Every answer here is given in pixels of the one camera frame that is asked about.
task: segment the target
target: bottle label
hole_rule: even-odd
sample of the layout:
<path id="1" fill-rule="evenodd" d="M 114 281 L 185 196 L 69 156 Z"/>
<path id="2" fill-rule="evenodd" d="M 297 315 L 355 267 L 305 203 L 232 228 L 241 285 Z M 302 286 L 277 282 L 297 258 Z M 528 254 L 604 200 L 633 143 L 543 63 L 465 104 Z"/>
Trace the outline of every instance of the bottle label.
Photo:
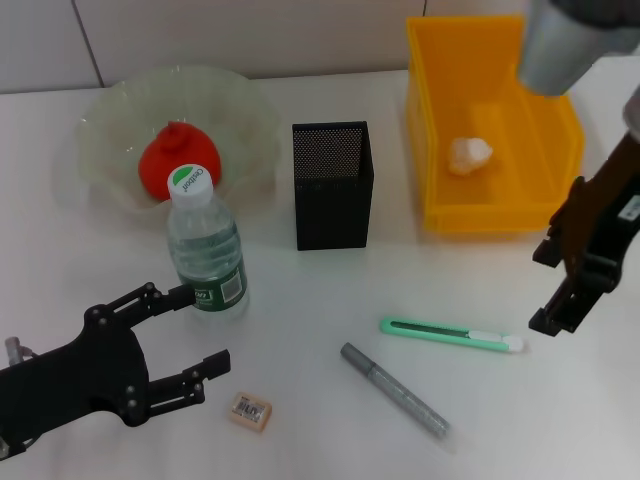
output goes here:
<path id="1" fill-rule="evenodd" d="M 196 308 L 206 312 L 221 312 L 242 300 L 247 291 L 247 275 L 244 261 L 240 261 L 231 272 L 222 278 L 201 282 L 178 274 L 183 284 L 196 291 Z"/>

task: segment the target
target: yellow plastic bin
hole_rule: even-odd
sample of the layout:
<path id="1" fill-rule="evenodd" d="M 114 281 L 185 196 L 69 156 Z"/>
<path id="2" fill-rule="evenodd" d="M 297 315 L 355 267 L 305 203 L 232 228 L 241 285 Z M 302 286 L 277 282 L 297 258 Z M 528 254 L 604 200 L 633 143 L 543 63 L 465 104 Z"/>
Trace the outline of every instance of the yellow plastic bin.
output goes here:
<path id="1" fill-rule="evenodd" d="M 584 136 L 568 97 L 536 96 L 516 67 L 521 17 L 410 18 L 407 124 L 425 226 L 441 233 L 544 229 L 580 168 Z M 493 155 L 449 172 L 456 138 Z"/>

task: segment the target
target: black mesh pencil holder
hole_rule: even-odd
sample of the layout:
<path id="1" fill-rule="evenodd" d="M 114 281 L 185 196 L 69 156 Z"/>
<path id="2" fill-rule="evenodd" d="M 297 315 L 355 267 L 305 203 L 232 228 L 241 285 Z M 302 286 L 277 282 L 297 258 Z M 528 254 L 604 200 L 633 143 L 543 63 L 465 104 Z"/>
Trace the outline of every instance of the black mesh pencil holder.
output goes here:
<path id="1" fill-rule="evenodd" d="M 293 126 L 298 250 L 367 246 L 373 163 L 367 122 Z"/>

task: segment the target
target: table surface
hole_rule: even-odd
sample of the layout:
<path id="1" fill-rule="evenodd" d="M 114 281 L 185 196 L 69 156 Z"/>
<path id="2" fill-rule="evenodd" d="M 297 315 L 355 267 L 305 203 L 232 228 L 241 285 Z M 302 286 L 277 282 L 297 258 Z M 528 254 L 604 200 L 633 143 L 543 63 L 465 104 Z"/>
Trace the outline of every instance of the table surface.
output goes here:
<path id="1" fill-rule="evenodd" d="M 640 59 L 605 59 L 571 92 L 592 174 L 624 132 Z M 239 321 L 173 312 L 136 327 L 152 379 L 228 348 L 230 374 L 203 405 L 130 429 L 98 413 L 0 464 L 2 478 L 637 479 L 640 472 L 640 247 L 622 283 L 577 333 L 527 329 L 563 278 L 531 261 L 543 234 L 445 241 L 424 234 L 403 120 L 406 72 L 261 80 L 280 111 L 272 185 L 230 201 L 251 304 Z M 71 341 L 86 308 L 177 277 L 161 221 L 113 207 L 75 172 L 73 128 L 100 90 L 0 96 L 0 336 L 36 352 Z M 298 252 L 292 123 L 366 120 L 376 180 L 363 250 Z M 524 336 L 499 354 L 382 335 L 385 314 Z M 455 428 L 443 449 L 340 358 L 352 342 Z M 0 367 L 6 360 L 0 358 Z M 227 418 L 238 391 L 273 404 L 262 434 Z"/>

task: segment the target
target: plastic bottle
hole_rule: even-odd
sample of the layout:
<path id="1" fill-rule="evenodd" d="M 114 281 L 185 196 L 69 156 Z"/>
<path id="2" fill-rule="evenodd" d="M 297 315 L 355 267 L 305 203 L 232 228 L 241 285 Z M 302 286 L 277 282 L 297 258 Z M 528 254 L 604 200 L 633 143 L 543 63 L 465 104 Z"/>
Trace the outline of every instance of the plastic bottle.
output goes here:
<path id="1" fill-rule="evenodd" d="M 195 307 L 211 318 L 237 318 L 249 303 L 236 222 L 216 196 L 209 172 L 183 165 L 169 175 L 167 236 L 183 284 L 196 291 Z"/>

